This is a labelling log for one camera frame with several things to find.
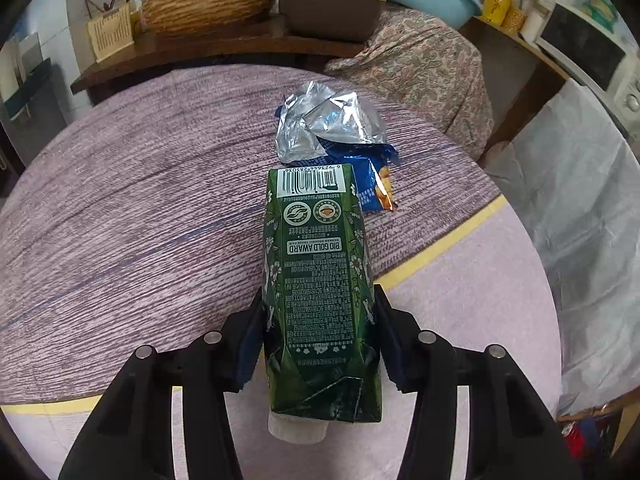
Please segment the green milk carton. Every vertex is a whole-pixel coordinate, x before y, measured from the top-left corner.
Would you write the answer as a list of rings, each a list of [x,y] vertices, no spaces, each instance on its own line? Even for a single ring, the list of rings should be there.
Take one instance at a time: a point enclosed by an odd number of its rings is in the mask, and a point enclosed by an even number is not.
[[[379,422],[380,350],[352,166],[270,171],[262,251],[270,434],[316,444],[332,422]]]

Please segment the blue silver foil wrapper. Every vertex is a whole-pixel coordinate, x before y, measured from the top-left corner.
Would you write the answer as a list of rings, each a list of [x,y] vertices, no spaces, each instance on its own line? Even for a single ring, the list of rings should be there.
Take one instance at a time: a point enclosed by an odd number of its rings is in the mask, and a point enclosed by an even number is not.
[[[286,166],[349,164],[365,211],[393,211],[390,164],[398,151],[376,109],[354,90],[309,81],[276,110],[276,150]]]

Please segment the purple woven table mat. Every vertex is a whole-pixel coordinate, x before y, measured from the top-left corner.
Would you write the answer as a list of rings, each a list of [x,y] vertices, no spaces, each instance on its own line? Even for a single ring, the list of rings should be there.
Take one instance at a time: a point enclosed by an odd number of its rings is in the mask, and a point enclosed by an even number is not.
[[[3,404],[94,396],[137,346],[183,347],[250,303],[276,110],[312,78],[175,70],[54,138],[1,211]]]

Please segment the white cloth cover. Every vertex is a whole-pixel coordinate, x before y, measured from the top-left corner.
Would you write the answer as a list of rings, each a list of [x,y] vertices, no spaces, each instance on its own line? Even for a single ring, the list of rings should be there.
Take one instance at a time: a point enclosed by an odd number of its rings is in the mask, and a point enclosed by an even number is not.
[[[567,81],[486,168],[546,271],[562,347],[559,411],[639,385],[639,163],[585,86]]]

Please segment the water dispenser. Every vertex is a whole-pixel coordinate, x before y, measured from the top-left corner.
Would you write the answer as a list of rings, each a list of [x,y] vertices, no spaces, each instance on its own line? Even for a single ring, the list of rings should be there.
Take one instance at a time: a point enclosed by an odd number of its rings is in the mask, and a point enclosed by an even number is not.
[[[36,32],[22,40],[14,35],[2,46],[1,104],[10,120],[9,141],[25,166],[66,128],[53,73]]]

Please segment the wooden side cabinet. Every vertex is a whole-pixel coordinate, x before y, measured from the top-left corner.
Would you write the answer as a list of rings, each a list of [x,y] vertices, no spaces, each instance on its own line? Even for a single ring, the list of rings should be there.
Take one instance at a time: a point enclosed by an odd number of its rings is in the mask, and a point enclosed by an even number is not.
[[[551,58],[478,16],[460,34],[480,51],[494,130],[486,148],[512,141],[570,80]]]

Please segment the floral patterned cloth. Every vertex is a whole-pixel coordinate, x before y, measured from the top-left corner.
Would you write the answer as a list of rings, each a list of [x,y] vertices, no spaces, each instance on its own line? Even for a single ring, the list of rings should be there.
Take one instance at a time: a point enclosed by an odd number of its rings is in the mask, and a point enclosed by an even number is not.
[[[440,18],[389,4],[363,50],[324,71],[401,102],[480,159],[494,128],[480,51]]]

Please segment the dark wooden counter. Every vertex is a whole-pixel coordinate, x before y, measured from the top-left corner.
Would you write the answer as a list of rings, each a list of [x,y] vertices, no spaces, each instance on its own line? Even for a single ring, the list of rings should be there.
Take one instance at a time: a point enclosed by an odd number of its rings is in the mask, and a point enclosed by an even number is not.
[[[352,58],[362,49],[360,42],[297,36],[281,15],[223,27],[205,36],[174,38],[147,32],[105,61],[90,65],[70,84],[70,91],[85,91],[96,105],[179,68],[259,64],[320,72],[332,58]]]

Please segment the white microwave oven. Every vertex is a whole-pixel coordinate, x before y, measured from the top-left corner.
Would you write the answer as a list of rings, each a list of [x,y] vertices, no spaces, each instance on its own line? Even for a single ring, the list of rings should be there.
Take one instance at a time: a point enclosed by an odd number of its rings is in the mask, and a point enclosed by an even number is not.
[[[553,6],[538,48],[588,87],[631,139],[639,137],[639,58],[612,32],[562,3]]]

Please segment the wooden chopstick holder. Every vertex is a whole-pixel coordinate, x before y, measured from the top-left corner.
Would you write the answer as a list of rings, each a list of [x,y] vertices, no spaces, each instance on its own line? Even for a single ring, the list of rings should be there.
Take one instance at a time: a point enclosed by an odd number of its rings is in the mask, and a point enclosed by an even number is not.
[[[111,0],[102,6],[85,0],[85,4],[90,18],[87,32],[97,63],[102,63],[134,43],[129,0],[124,0],[122,4],[118,4],[118,0]]]

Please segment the woven wicker basket sink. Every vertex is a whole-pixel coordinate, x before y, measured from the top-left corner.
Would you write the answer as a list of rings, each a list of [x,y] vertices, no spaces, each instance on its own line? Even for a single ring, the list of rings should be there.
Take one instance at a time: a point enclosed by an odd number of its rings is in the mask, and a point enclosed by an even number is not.
[[[202,36],[212,30],[267,16],[276,0],[144,0],[144,32],[157,36]]]

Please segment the green instant noodle cups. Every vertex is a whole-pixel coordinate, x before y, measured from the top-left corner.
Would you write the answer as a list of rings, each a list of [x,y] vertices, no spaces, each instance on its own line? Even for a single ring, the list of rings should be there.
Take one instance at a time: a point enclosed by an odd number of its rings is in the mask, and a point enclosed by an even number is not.
[[[611,0],[584,0],[580,10],[609,32],[614,32],[618,20],[617,9]]]

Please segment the brown and cream pot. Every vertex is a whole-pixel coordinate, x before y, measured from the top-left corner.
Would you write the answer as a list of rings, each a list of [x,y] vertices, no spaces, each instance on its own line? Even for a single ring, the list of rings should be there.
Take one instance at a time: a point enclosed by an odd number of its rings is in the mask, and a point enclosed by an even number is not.
[[[387,0],[278,0],[296,35],[359,42],[374,33]]]

